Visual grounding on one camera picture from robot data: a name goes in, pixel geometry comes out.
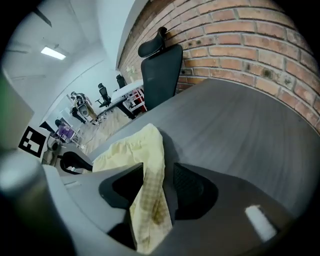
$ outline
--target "white desk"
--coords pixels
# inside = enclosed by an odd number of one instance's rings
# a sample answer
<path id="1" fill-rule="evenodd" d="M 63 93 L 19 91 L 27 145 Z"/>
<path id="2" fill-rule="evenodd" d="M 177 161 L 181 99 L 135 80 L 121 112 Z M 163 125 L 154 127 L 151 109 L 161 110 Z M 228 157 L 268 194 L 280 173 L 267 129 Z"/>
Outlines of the white desk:
<path id="1" fill-rule="evenodd" d="M 111 96 L 111 102 L 117 102 L 122 96 L 132 92 L 133 90 L 144 85 L 143 79 L 137 80 L 135 82 L 127 84 L 125 87 L 122 87 L 116 90 Z"/>

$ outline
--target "red brick wall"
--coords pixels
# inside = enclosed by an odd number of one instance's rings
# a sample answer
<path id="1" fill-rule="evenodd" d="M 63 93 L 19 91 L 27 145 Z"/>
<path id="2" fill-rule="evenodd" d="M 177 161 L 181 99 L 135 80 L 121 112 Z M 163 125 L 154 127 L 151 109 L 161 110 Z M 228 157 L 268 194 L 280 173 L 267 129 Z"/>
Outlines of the red brick wall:
<path id="1" fill-rule="evenodd" d="M 268 0 L 153 0 L 142 10 L 121 55 L 141 79 L 138 47 L 165 26 L 166 45 L 181 44 L 178 90 L 206 78 L 255 87 L 299 112 L 320 132 L 317 62 L 294 23 Z"/>

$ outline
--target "gray desk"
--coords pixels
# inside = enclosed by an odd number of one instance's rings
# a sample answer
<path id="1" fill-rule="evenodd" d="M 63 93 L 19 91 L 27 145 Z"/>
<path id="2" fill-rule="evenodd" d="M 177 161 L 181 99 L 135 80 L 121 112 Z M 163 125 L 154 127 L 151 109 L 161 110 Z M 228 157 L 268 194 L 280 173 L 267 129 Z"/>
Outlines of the gray desk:
<path id="1" fill-rule="evenodd" d="M 315 130 L 281 102 L 219 79 L 207 79 L 133 120 L 89 158 L 148 123 L 163 136 L 166 177 L 174 162 L 240 177 L 295 217 L 317 184 L 320 137 Z M 169 205 L 171 214 L 174 208 Z"/>

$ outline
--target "ceiling light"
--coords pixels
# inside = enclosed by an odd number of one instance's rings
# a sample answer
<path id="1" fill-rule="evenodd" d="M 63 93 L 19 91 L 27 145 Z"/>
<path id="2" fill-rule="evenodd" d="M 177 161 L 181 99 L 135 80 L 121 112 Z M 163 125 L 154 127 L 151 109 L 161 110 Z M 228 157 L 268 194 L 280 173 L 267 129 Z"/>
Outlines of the ceiling light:
<path id="1" fill-rule="evenodd" d="M 49 55 L 51 57 L 57 58 L 59 60 L 63 60 L 66 56 L 61 54 L 60 52 L 57 52 L 55 50 L 52 50 L 48 47 L 44 47 L 41 51 L 42 54 Z"/>

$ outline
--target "plaid towel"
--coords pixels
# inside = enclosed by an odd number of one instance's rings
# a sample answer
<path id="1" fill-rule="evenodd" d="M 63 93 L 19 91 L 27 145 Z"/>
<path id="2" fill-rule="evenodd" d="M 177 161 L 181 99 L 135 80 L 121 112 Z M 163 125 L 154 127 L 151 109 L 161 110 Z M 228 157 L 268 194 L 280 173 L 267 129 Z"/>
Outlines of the plaid towel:
<path id="1" fill-rule="evenodd" d="M 165 176 L 163 139 L 153 124 L 113 143 L 93 162 L 93 172 L 143 163 L 143 185 L 130 215 L 137 251 L 151 253 L 172 229 L 162 188 Z"/>

